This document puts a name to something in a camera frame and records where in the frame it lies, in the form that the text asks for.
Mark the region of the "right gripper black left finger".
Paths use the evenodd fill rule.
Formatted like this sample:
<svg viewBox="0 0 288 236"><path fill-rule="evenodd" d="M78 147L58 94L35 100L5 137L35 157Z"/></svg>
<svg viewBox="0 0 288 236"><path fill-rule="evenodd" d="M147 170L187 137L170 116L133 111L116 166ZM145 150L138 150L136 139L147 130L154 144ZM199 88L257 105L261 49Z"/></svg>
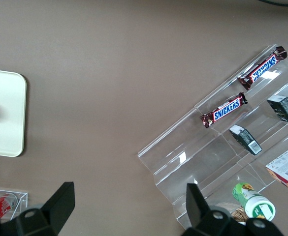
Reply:
<svg viewBox="0 0 288 236"><path fill-rule="evenodd" d="M75 208L73 182L64 182L41 208L29 208L0 227L2 236L57 236Z"/></svg>

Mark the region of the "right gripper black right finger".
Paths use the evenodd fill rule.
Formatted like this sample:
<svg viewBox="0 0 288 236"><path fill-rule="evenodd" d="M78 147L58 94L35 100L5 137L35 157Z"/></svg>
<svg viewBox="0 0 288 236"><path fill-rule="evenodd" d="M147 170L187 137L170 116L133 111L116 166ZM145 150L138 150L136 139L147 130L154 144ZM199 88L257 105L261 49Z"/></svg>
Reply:
<svg viewBox="0 0 288 236"><path fill-rule="evenodd" d="M245 226L223 207L209 206L197 184L188 183L186 209L191 223L184 236L243 236Z"/></svg>

